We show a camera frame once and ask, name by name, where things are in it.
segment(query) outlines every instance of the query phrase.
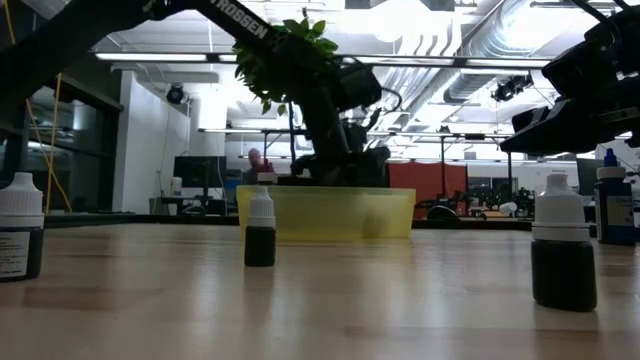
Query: potted plant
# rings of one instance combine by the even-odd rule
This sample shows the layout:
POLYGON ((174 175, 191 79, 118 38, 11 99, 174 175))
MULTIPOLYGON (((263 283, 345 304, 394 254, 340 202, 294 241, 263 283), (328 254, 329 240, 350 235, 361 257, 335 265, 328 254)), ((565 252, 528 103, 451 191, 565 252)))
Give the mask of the potted plant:
MULTIPOLYGON (((273 29, 299 36, 313 44, 316 49, 327 57, 333 57, 338 45, 324 37, 326 22, 322 20, 311 25, 305 11, 303 11, 303 14, 304 19, 302 21, 284 20, 283 25, 273 25, 273 29)), ((256 95, 256 99, 260 99, 262 114, 267 113, 273 103, 279 103, 278 115, 283 115, 287 111, 285 104, 290 103, 290 99, 288 94, 285 93, 281 82, 275 79, 253 51, 242 43, 236 42, 232 50, 236 55, 236 63, 238 64, 235 76, 242 80, 244 85, 256 95)))

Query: ceiling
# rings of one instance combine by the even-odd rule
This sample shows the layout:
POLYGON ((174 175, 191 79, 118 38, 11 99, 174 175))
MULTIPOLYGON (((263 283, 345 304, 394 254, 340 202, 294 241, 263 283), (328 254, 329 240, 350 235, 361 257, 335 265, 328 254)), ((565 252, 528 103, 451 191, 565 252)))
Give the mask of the ceiling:
MULTIPOLYGON (((66 0, 23 0, 46 17, 58 12, 66 0)), ((496 5, 499 0, 459 0, 455 15, 445 12, 431 12, 419 0, 386 0, 373 9, 345 10, 346 1, 350 0, 270 0, 243 1, 257 15, 270 23, 279 23, 287 18, 302 18, 302 7, 307 7, 312 20, 326 20, 326 37, 339 45, 340 53, 348 54, 407 54, 407 55, 451 55, 458 50, 461 39, 469 34, 474 25, 480 22, 496 5), (445 38, 446 46, 440 46, 438 41, 445 38)), ((531 3, 530 0, 506 0, 531 3)), ((507 25, 509 31, 504 35, 507 40, 518 42, 518 46, 529 45, 533 51, 528 56, 554 57, 580 42, 585 30, 594 24, 588 15, 579 9, 525 9, 526 13, 514 15, 507 25), (536 34, 541 29, 553 28, 555 32, 547 31, 546 38, 536 34)), ((489 19, 484 26, 497 26, 489 19)), ((165 19, 162 22, 146 22, 134 29, 110 35, 95 46, 95 51, 126 51, 126 52, 229 52, 234 40, 212 24, 196 11, 184 11, 165 19)), ((278 123, 274 112, 261 115, 259 104, 252 103, 253 95, 238 83, 233 77, 233 65, 145 65, 135 68, 139 74, 161 73, 164 77, 168 73, 216 73, 219 83, 224 86, 229 101, 228 118, 232 122, 262 121, 263 127, 273 127, 278 123)), ((375 73, 383 84, 395 84, 402 87, 411 104, 404 106, 410 113, 408 122, 402 124, 407 128, 417 126, 420 130, 434 131, 441 123, 451 124, 456 131, 493 132, 496 129, 511 132, 510 119, 522 111, 539 107, 548 99, 555 97, 555 92, 548 82, 539 74, 534 74, 536 88, 531 88, 514 100, 496 104, 491 100, 490 93, 495 89, 496 81, 501 77, 494 77, 482 87, 473 92, 464 106, 443 107, 437 96, 425 97, 424 93, 433 88, 442 74, 437 70, 428 69, 393 69, 376 68, 375 73)), ((384 126, 394 124, 399 115, 391 116, 384 122, 384 126)))

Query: exposed ductwork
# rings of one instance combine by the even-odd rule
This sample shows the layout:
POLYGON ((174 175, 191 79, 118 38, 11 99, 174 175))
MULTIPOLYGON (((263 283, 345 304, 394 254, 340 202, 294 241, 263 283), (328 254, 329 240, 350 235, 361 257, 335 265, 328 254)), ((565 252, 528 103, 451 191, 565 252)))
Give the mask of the exposed ductwork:
MULTIPOLYGON (((544 9, 531 8, 533 0, 505 0, 478 32, 458 51, 464 57, 528 57, 557 36, 567 21, 553 21, 544 9)), ((472 74, 456 69, 438 72, 429 86, 410 105, 411 113, 425 113, 432 101, 462 104, 496 78, 495 74, 472 74)), ((432 123, 444 120, 432 119, 432 123)))

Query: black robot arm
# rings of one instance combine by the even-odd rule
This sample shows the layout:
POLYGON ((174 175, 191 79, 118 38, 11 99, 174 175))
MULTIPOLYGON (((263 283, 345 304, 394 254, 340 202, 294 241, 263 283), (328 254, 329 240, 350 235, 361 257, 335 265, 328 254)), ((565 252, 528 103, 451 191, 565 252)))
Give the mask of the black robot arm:
POLYGON ((312 44, 278 31, 237 0, 73 0, 17 45, 0 53, 0 115, 16 106, 110 33, 197 10, 249 47, 282 79, 326 168, 343 166, 349 147, 339 111, 371 105, 381 88, 371 68, 341 68, 312 44))

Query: yellow cable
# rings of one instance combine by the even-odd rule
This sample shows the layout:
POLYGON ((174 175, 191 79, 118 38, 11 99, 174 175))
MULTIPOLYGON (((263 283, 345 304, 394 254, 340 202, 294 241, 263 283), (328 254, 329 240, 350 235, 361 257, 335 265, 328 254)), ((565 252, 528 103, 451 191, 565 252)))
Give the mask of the yellow cable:
POLYGON ((58 105, 60 104, 60 84, 62 83, 62 73, 58 74, 58 83, 56 84, 56 102, 53 105, 53 129, 51 130, 51 149, 49 152, 49 159, 51 159, 51 166, 49 166, 49 179, 47 180, 47 207, 46 214, 49 214, 51 206, 51 177, 53 176, 53 156, 54 146, 56 145, 56 128, 58 127, 58 105))
MULTIPOLYGON (((16 43, 16 37, 15 34, 13 32, 13 25, 11 22, 11 12, 9 11, 9 0, 6 0, 4 2, 4 13, 7 17, 7 26, 9 28, 9 36, 11 38, 11 43, 15 45, 16 43)), ((52 167, 52 162, 49 161, 49 158, 47 157, 47 153, 44 150, 44 146, 42 144, 42 138, 40 137, 40 131, 38 130, 38 125, 36 124, 36 118, 33 115, 33 109, 31 108, 31 101, 29 101, 29 99, 26 99, 26 103, 27 103, 27 110, 29 111, 29 117, 31 118, 31 123, 33 124, 33 127, 36 131, 36 138, 38 139, 38 142, 40 143, 40 150, 42 151, 42 156, 44 157, 44 160, 47 162, 47 167, 49 168, 49 173, 52 174, 53 171, 53 167, 52 167)), ((67 198, 67 194, 64 192, 64 189, 62 189, 62 186, 60 185, 60 182, 58 181, 58 177, 56 176, 55 173, 53 173, 53 180, 56 183, 56 186, 58 187, 58 190, 60 190, 60 193, 62 193, 62 197, 64 198, 64 201, 67 205, 67 209, 69 209, 69 212, 73 212, 73 210, 71 209, 71 204, 69 203, 69 199, 67 198)), ((48 184, 49 189, 51 188, 51 177, 49 178, 49 184, 48 184)))

